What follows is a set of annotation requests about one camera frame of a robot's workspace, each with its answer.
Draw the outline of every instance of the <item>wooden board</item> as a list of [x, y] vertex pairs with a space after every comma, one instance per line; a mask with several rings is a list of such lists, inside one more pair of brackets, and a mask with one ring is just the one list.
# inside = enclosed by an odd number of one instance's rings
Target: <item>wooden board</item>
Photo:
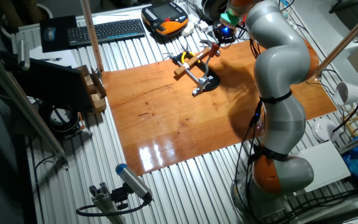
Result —
[[[174, 79], [177, 66], [170, 60], [106, 72], [103, 83], [127, 165], [141, 175], [239, 143], [259, 100], [254, 63], [248, 42], [222, 50], [209, 63], [220, 86], [195, 98], [196, 84], [187, 75]], [[320, 85], [291, 89], [307, 119], [336, 110]]]

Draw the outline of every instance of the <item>lamp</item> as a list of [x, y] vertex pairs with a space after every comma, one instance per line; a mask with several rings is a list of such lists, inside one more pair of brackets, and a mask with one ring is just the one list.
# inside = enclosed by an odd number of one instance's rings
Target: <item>lamp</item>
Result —
[[[354, 102], [357, 102], [358, 86], [344, 82], [339, 83], [335, 89], [334, 99], [338, 105], [349, 105]], [[319, 119], [313, 124], [314, 137], [321, 142], [326, 142], [328, 140], [335, 142], [339, 137], [339, 133], [337, 133], [336, 131], [343, 127], [346, 122], [352, 118], [352, 116], [356, 113], [357, 110], [358, 104], [354, 111], [338, 127], [335, 125], [334, 122], [329, 119]]]

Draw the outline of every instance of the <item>blue light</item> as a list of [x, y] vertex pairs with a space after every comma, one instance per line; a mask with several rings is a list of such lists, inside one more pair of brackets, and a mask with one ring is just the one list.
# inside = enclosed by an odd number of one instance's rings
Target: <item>blue light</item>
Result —
[[228, 34], [228, 33], [229, 33], [229, 28], [228, 28], [228, 27], [225, 27], [225, 28], [222, 29], [222, 31], [223, 31], [224, 33]]

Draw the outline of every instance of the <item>computer monitor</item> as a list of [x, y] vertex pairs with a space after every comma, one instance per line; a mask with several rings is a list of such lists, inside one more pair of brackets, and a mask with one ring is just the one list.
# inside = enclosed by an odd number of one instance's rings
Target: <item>computer monitor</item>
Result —
[[[0, 56], [17, 63], [17, 55], [0, 50]], [[81, 70], [30, 59], [28, 71], [13, 72], [27, 96], [72, 111], [94, 113], [93, 101]]]

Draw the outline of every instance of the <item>keyboard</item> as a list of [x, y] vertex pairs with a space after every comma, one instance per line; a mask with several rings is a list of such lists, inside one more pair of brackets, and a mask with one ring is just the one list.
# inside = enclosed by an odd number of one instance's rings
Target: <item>keyboard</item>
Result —
[[[145, 36], [142, 21], [140, 21], [140, 19], [98, 24], [94, 26], [94, 29], [96, 31], [99, 44]], [[69, 46], [91, 45], [87, 27], [67, 29], [67, 37]]]

